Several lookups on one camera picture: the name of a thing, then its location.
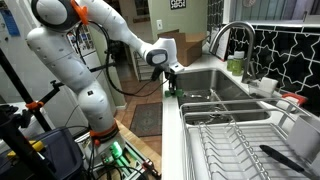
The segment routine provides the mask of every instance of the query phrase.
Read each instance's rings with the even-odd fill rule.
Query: doormat
[[[161,135],[162,103],[137,105],[130,131],[138,137]]]

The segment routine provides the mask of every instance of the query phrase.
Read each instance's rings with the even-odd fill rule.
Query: wooden floor
[[[117,62],[117,71],[119,79],[121,82],[122,90],[125,92],[136,92],[139,90],[145,83],[148,81],[139,82],[134,74],[134,69],[132,65],[129,65],[128,62],[123,59],[120,62]],[[151,82],[141,92],[139,95],[144,95],[152,92],[160,85],[159,81]],[[134,110],[138,104],[149,104],[162,102],[162,93],[161,88],[156,90],[152,95],[147,97],[132,97],[125,96],[127,102],[127,108],[125,110],[117,110],[115,119],[120,121],[128,129],[130,128]],[[141,137],[146,144],[148,144],[154,151],[156,151],[160,156],[162,155],[162,136],[149,136]]]

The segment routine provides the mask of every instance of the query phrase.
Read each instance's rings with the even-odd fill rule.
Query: white countertop
[[[242,76],[232,76],[227,71],[227,63],[220,61],[212,55],[203,55],[199,60],[185,68],[185,71],[194,69],[216,68],[224,72],[235,81],[243,90],[248,92],[248,85],[241,83]],[[168,90],[168,83],[163,85],[163,93]],[[162,179],[163,180],[183,180],[184,178],[184,149],[183,149],[183,129],[179,115],[178,100],[175,97],[163,97],[163,125],[162,125]],[[259,121],[259,123],[277,122],[281,113],[272,112],[270,118]]]

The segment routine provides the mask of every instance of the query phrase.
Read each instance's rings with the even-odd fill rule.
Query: framed picture
[[[170,0],[171,10],[186,8],[186,0]]]

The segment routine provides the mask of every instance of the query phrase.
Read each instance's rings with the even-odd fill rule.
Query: stainless steel sink
[[[177,76],[177,88],[184,91],[183,97],[178,97],[179,107],[184,103],[201,103],[214,101],[230,101],[250,99],[251,97],[243,91],[233,80],[217,69],[196,70],[182,72]],[[185,107],[183,114],[187,112],[214,112],[233,110],[254,110],[262,109],[258,103],[208,105],[201,107]],[[268,113],[250,113],[224,116],[207,116],[186,118],[188,124],[197,124],[199,121],[206,121],[207,124],[226,123],[231,119],[237,122],[263,120],[269,117]]]

